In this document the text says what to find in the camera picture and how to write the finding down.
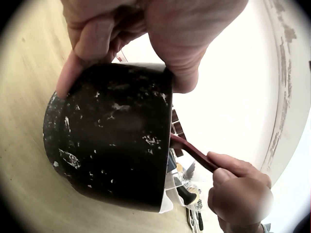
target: kitchen utensil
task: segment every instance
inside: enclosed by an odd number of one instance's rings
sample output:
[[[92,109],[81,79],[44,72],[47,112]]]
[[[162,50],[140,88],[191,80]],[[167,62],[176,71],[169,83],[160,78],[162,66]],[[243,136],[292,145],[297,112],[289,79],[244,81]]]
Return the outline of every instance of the kitchen utensil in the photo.
[[[172,73],[162,64],[98,64],[66,100],[51,97],[44,146],[79,193],[159,212],[168,165]]]
[[[185,205],[192,204],[199,196],[194,192],[189,192],[177,177],[174,177],[175,185],[177,186],[178,195],[183,199]]]
[[[197,160],[210,172],[214,172],[218,168],[218,166],[216,166],[206,155],[191,145],[187,140],[173,133],[171,133],[170,147],[187,151],[195,160]]]

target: finger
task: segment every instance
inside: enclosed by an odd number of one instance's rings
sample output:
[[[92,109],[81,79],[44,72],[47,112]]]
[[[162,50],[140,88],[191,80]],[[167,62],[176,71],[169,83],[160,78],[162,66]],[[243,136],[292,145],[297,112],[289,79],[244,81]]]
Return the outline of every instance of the finger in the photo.
[[[260,173],[260,171],[258,171],[252,164],[243,160],[233,158],[229,155],[208,152],[207,156],[217,166],[227,169],[228,171],[235,174],[237,177],[253,178],[254,175]]]
[[[224,182],[234,178],[237,178],[237,176],[230,171],[223,168],[218,168],[213,172],[213,185],[215,188],[218,188]]]
[[[71,86],[83,72],[86,65],[86,62],[72,50],[63,66],[56,85],[56,93],[59,98],[66,98]]]
[[[211,209],[211,211],[215,213],[215,210],[213,209],[213,195],[214,195],[214,192],[215,192],[215,188],[211,188],[209,191],[208,191],[208,198],[207,198],[207,205],[208,207]]]
[[[102,61],[112,62],[117,52],[119,52],[125,45],[130,43],[132,40],[144,35],[145,33],[145,31],[139,33],[120,32],[120,34],[113,41],[110,42],[107,55]]]
[[[74,47],[78,57],[93,61],[106,56],[109,50],[110,35],[114,28],[114,17],[102,15],[90,20],[83,28],[79,41]]]

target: brush handle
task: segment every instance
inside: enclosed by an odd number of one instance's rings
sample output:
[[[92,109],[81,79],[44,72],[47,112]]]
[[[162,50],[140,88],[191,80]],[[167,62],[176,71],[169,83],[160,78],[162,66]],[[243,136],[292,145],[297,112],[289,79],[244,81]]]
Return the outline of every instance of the brush handle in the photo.
[[[185,150],[210,172],[214,172],[217,168],[219,168],[212,161],[210,161],[206,155],[191,145],[187,140],[173,133],[171,133],[170,147]]]

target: white residue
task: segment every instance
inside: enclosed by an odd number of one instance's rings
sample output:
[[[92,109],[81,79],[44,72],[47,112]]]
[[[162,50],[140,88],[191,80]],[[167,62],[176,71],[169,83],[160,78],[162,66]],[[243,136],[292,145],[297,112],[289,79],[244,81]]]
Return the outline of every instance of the white residue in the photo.
[[[50,102],[50,103],[53,103],[53,102],[54,102],[54,100],[55,100],[55,98],[56,98],[56,94],[55,94],[55,95],[53,95],[53,97],[52,97],[52,99],[51,99],[51,102]]]
[[[165,103],[166,103],[166,105],[167,105],[167,102],[166,102],[166,94],[162,93],[161,96],[162,96],[163,100],[165,101]]]
[[[121,111],[123,111],[123,110],[125,110],[125,111],[127,111],[127,110],[129,110],[131,107],[129,106],[129,105],[118,105],[117,103],[114,103],[114,105],[112,106],[115,110],[121,110]]]
[[[76,156],[74,156],[73,154],[67,152],[67,151],[63,151],[61,149],[59,150],[59,154],[60,156],[63,158],[63,160],[65,160],[69,165],[73,166],[75,169],[78,169],[79,167],[81,167],[80,165],[80,161],[77,159]]]
[[[65,126],[67,129],[69,129],[69,132],[71,132],[71,129],[69,127],[69,118],[65,116]]]
[[[151,146],[153,146],[154,144],[159,144],[161,141],[161,140],[158,140],[156,137],[151,138],[150,135],[143,136],[142,138],[145,139],[146,142]]]

